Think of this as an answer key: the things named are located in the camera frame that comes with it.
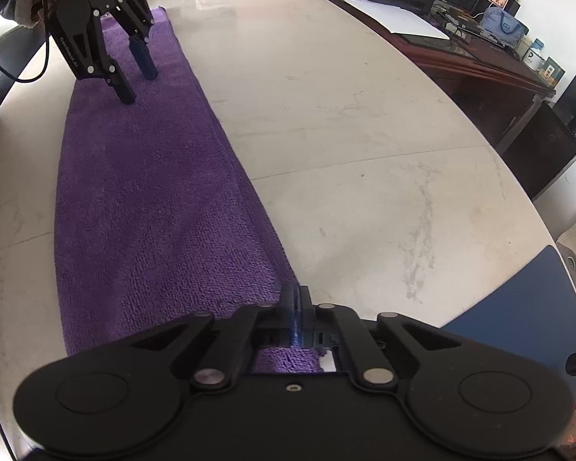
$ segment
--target screw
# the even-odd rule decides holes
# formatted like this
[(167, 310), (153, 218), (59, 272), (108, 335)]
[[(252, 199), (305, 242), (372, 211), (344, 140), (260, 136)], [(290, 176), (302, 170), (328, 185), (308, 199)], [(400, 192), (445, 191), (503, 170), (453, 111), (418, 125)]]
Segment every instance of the screw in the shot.
[(395, 375), (390, 369), (371, 368), (363, 373), (363, 379), (372, 385), (385, 385), (394, 380)]
[(225, 377), (219, 369), (201, 369), (194, 374), (194, 380), (201, 385), (218, 385)]

